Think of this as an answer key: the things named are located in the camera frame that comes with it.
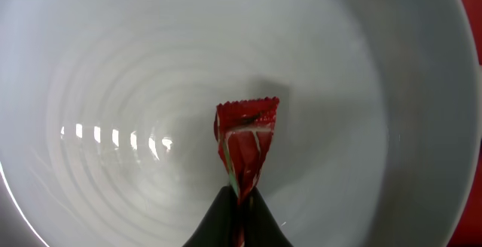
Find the red snack wrapper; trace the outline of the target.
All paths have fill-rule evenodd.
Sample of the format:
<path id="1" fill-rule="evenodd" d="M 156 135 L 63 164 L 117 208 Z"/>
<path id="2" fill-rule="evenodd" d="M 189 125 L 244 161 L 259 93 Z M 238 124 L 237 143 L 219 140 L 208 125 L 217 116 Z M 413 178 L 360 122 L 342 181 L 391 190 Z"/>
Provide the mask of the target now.
<path id="1" fill-rule="evenodd" d="M 243 202 L 257 187 L 273 139 L 279 98 L 226 102 L 216 106 L 218 154 L 237 197 L 235 246 L 245 246 Z"/>

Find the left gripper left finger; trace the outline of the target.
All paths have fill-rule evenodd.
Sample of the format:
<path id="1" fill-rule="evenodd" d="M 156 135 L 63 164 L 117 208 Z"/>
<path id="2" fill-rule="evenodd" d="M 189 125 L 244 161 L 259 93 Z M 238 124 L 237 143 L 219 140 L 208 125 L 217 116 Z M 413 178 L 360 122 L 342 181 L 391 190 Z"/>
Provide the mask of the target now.
<path id="1" fill-rule="evenodd" d="M 234 247 L 236 219 L 236 194 L 231 186 L 224 186 L 183 247 Z"/>

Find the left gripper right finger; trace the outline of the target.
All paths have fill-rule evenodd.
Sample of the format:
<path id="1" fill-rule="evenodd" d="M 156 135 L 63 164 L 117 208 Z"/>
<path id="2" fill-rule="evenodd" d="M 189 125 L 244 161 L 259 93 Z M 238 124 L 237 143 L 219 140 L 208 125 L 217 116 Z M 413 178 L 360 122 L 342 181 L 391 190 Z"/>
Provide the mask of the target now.
<path id="1" fill-rule="evenodd" d="M 245 247 L 292 247 L 257 188 L 243 202 Z"/>

